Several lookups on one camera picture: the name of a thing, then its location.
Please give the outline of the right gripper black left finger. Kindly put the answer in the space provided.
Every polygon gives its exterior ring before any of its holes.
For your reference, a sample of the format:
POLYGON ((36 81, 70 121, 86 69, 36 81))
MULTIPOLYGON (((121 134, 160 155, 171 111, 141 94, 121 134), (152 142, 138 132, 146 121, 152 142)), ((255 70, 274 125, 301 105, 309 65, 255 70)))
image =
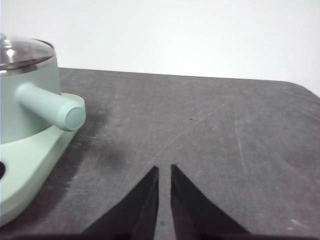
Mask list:
POLYGON ((159 207, 159 168, 152 167, 114 207, 86 228, 89 240, 152 240, 159 207))

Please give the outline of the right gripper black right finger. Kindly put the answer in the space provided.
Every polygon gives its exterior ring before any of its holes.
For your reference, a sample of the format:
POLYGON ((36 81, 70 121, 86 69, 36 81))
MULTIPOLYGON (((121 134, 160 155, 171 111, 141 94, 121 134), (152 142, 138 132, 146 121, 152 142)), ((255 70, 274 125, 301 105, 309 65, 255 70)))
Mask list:
POLYGON ((170 204, 178 240, 229 240, 251 233, 212 203, 175 164, 170 204))

